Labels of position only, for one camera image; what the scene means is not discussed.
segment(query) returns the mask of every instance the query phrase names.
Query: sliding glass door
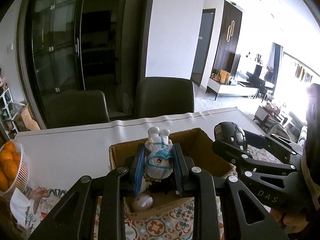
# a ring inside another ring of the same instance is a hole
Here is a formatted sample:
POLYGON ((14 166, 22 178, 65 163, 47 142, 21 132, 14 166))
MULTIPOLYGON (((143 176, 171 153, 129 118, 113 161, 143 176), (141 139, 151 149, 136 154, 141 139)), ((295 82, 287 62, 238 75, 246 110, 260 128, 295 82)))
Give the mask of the sliding glass door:
POLYGON ((26 44, 28 68, 39 108, 45 118, 52 96, 84 90, 81 63, 83 0, 30 0, 26 44))

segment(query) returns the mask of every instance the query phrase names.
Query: floral tablecloth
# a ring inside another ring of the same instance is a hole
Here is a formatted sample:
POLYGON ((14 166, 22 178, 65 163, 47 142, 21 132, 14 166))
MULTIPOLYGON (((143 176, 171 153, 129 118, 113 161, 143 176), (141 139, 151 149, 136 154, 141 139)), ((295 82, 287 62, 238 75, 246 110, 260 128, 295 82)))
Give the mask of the floral tablecloth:
MULTIPOLYGON (((248 151, 256 160, 281 163, 266 150, 256 149, 248 146, 248 151)), ((226 175, 236 175, 235 167, 226 175)), ((41 188, 30 184, 25 192, 28 199, 33 200, 32 205, 27 209, 24 225, 18 225, 13 217, 9 202, 7 199, 0 197, 0 215, 8 222, 8 226, 15 235, 20 239, 28 239, 36 226, 46 217, 55 204, 66 194, 63 189, 41 188)), ((220 236, 224 240, 223 221, 220 199, 217 197, 220 236)), ((94 227, 94 239, 98 239, 99 215, 100 215, 101 198, 98 200, 96 221, 94 227)), ((179 207, 169 212, 158 214, 143 220, 131 220, 125 217, 126 240, 187 240, 192 239, 194 219, 194 200, 188 199, 179 207)))

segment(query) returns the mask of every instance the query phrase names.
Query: wooden wall panel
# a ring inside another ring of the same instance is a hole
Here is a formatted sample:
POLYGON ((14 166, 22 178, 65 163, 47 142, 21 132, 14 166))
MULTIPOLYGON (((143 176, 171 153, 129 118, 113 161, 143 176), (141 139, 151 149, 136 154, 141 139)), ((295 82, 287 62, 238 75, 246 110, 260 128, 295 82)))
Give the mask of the wooden wall panel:
POLYGON ((217 73, 220 70, 231 72, 239 39, 241 19, 242 12, 232 4, 224 1, 221 30, 212 73, 217 73), (230 37, 230 41, 227 42, 228 27, 233 20, 235 21, 234 33, 233 36, 230 37))

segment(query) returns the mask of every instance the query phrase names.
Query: dark door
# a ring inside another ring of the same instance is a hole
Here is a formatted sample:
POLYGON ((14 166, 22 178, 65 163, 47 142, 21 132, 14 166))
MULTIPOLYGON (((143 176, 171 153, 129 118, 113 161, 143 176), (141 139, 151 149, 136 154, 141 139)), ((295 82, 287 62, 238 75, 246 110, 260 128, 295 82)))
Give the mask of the dark door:
POLYGON ((191 80, 198 86, 201 84, 205 62, 207 61, 215 12, 215 9, 206 9, 202 12, 198 45, 191 73, 191 80))
POLYGON ((65 90, 84 89, 80 53, 83 0, 30 0, 26 24, 28 68, 39 110, 65 90))

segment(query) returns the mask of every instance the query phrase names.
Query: open cardboard box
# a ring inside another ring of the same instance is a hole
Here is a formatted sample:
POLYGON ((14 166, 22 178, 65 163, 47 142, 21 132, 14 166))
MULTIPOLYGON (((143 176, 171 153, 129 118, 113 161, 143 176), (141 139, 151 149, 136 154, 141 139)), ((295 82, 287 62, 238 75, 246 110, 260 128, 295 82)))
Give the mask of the open cardboard box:
POLYGON ((34 120, 32 114, 31 114, 31 109, 30 109, 30 104, 27 104, 21 111, 21 114, 16 116, 14 119, 14 122, 19 130, 19 132, 24 132, 24 131, 37 131, 41 130, 38 123, 34 120))
MULTIPOLYGON (((191 157, 195 166, 210 172, 213 176, 222 177, 232 169, 230 163, 212 151, 212 140, 200 128, 172 133, 169 139, 172 140, 172 143, 180 144, 183 155, 191 157)), ((145 143, 147 140, 144 138, 111 145, 109 148, 111 169, 123 166, 127 157, 136 154, 138 144, 145 143)), ((180 198, 174 191, 170 191, 167 195, 164 193, 152 193, 151 195, 154 199, 152 208, 141 212, 131 212, 130 200, 125 198, 126 215, 134 220, 148 218, 170 211, 187 200, 180 198)))

